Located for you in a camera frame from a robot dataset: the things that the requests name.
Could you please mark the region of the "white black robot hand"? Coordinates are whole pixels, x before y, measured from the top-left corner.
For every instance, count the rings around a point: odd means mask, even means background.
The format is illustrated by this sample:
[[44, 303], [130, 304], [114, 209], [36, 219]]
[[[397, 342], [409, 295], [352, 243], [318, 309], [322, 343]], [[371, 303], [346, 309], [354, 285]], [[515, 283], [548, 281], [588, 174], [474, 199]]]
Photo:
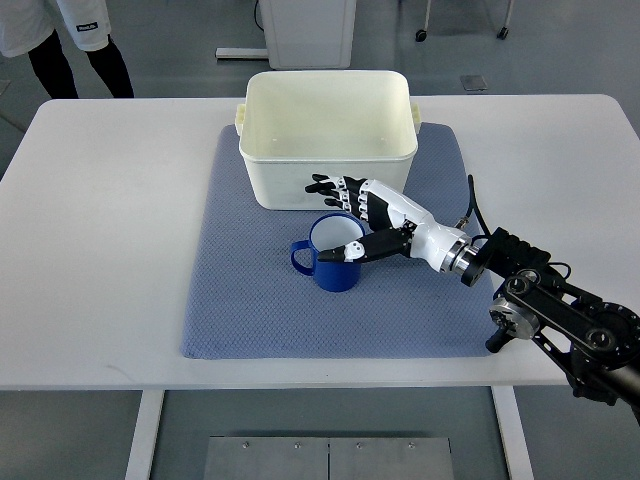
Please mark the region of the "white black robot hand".
[[371, 232], [319, 253], [323, 262], [368, 263], [393, 255], [426, 261], [439, 272], [463, 274], [477, 253], [462, 230], [438, 223], [433, 214], [404, 194], [373, 179], [314, 174], [305, 187], [365, 222]]

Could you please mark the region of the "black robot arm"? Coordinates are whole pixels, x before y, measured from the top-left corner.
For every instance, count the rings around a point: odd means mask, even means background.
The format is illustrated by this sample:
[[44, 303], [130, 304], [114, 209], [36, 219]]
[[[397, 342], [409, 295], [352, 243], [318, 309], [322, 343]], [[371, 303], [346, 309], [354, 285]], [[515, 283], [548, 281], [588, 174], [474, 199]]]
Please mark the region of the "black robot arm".
[[502, 280], [490, 316], [496, 332], [486, 348], [498, 352], [515, 338], [532, 341], [565, 374], [577, 398], [639, 411], [639, 316], [569, 283], [569, 270], [548, 252], [481, 221], [481, 233], [452, 264], [473, 286], [489, 271]]

